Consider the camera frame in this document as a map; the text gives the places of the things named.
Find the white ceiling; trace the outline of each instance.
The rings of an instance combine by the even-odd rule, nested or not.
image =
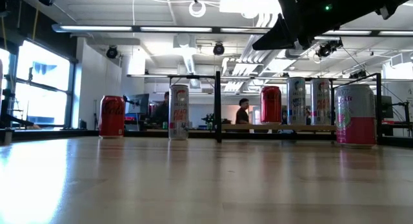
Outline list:
[[[36,0],[25,0],[35,6]],[[85,25],[131,25],[132,24],[132,1],[133,0],[56,0],[56,6],[41,6],[41,11],[62,24],[85,24]],[[181,26],[253,26],[252,19],[245,19],[240,14],[224,14],[219,12],[219,8],[207,6],[206,14],[203,17],[192,17],[188,12],[189,3],[172,3],[172,14],[167,3],[160,3],[151,0],[135,0],[135,25],[181,25]],[[393,29],[413,29],[413,7],[400,6],[396,14],[389,20],[384,21],[381,16],[375,13],[361,17],[355,21],[345,24],[345,28],[393,28]],[[141,40],[152,60],[156,62],[158,68],[175,68],[177,64],[183,63],[181,56],[168,54],[172,48],[174,34],[103,34],[94,37],[135,37]],[[237,35],[196,35],[197,40],[210,41],[213,45],[216,41],[222,41],[226,46],[225,54],[240,54],[246,45],[249,36]],[[382,54],[388,56],[398,49],[412,49],[413,38],[343,38],[345,48],[358,63],[362,63]],[[132,51],[131,46],[119,46],[119,50],[124,54]],[[310,60],[297,61],[294,66],[297,70],[290,75],[316,75],[320,70],[328,71],[328,76],[341,73],[342,70],[352,68],[357,63],[344,51],[336,52],[317,64]],[[196,64],[221,65],[223,57],[214,57],[212,47],[202,45],[201,52],[194,56]],[[370,66],[371,70],[377,70],[380,65]]]

